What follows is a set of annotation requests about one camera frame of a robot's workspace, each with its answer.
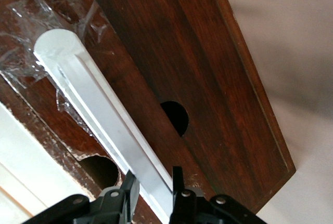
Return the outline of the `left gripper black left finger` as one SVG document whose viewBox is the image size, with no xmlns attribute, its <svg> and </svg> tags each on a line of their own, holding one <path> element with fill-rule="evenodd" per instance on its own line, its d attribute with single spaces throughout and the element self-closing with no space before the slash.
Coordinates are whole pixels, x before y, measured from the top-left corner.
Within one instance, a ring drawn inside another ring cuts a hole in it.
<svg viewBox="0 0 333 224">
<path fill-rule="evenodd" d="M 131 223 L 139 196 L 139 182 L 128 171 L 119 187 L 105 188 L 90 201 L 74 194 L 25 223 Z"/>
</svg>

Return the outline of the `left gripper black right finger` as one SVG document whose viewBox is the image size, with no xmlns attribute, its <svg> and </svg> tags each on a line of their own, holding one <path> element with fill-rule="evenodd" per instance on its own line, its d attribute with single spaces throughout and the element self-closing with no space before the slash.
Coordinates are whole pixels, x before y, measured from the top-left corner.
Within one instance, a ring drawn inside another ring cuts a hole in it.
<svg viewBox="0 0 333 224">
<path fill-rule="evenodd" d="M 185 187 L 183 169 L 174 166 L 173 210 L 169 223 L 265 223 L 229 195 L 206 200 L 199 188 Z"/>
</svg>

